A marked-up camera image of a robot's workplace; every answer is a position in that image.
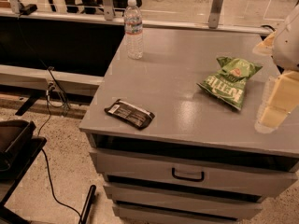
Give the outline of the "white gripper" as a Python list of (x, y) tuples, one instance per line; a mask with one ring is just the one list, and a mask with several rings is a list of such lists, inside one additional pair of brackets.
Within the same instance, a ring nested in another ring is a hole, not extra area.
[(268, 78), (257, 112), (255, 130), (271, 133), (299, 106), (299, 72), (296, 72), (299, 70), (299, 5), (252, 52), (272, 54), (274, 63), (287, 70), (278, 77)]

